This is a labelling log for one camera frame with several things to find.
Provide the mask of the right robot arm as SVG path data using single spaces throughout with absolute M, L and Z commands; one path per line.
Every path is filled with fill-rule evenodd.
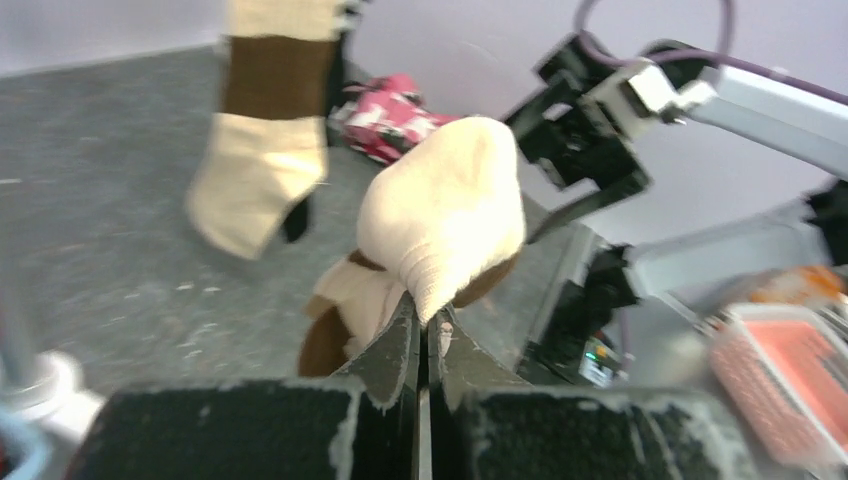
M 517 364 L 537 384 L 607 385 L 623 353 L 604 328 L 645 300 L 748 274 L 847 262 L 847 101 L 680 42 L 614 60 L 586 34 L 536 68 L 507 116 L 558 188 L 594 190 L 529 235 L 565 230 Z

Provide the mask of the pink camouflage bag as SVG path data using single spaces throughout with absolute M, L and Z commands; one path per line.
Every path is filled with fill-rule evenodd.
M 329 116 L 342 140 L 353 150 L 389 166 L 433 131 L 457 119 L 433 113 L 418 86 L 406 74 L 350 81 L 342 103 Z

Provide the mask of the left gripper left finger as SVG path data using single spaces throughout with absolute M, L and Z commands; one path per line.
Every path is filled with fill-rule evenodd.
M 66 477 L 414 479 L 420 328 L 409 295 L 326 378 L 128 386 L 113 394 Z

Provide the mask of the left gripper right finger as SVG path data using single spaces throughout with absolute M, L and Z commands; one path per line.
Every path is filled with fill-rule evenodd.
M 692 390 L 535 385 L 442 310 L 427 333 L 436 479 L 755 479 L 738 424 Z

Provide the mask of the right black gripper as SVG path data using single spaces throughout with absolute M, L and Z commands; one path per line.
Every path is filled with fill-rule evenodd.
M 650 177 L 632 149 L 596 107 L 579 98 L 614 72 L 590 58 L 571 34 L 535 67 L 544 82 L 506 116 L 528 162 L 564 189 L 591 180 L 600 189 L 547 215 L 527 236 L 533 244 L 552 231 L 646 190 Z

